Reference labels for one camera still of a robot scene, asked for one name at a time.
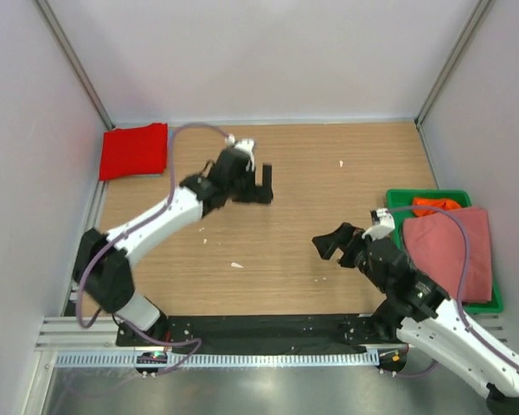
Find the red t-shirt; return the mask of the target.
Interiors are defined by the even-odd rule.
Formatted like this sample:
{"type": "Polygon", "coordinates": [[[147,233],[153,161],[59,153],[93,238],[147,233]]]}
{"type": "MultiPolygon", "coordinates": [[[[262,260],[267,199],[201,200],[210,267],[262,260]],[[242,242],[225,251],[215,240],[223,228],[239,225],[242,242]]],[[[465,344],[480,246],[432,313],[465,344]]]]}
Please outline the red t-shirt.
{"type": "Polygon", "coordinates": [[[168,164],[166,123],[116,128],[103,134],[99,179],[161,175],[168,164]]]}

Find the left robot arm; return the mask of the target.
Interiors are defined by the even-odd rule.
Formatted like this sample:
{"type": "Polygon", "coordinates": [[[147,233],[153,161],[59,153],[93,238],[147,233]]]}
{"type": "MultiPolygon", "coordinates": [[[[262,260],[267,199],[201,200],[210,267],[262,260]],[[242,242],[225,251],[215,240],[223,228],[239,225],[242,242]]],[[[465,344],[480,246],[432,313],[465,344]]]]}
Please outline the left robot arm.
{"type": "Polygon", "coordinates": [[[86,231],[73,271],[77,297],[90,296],[100,310],[121,318],[146,345],[164,340],[167,317],[137,292],[132,268],[157,245],[227,201],[271,203],[272,166],[263,165],[262,182],[257,184],[254,148],[253,139],[238,140],[221,151],[208,172],[187,176],[165,199],[134,219],[105,233],[86,231]]]}

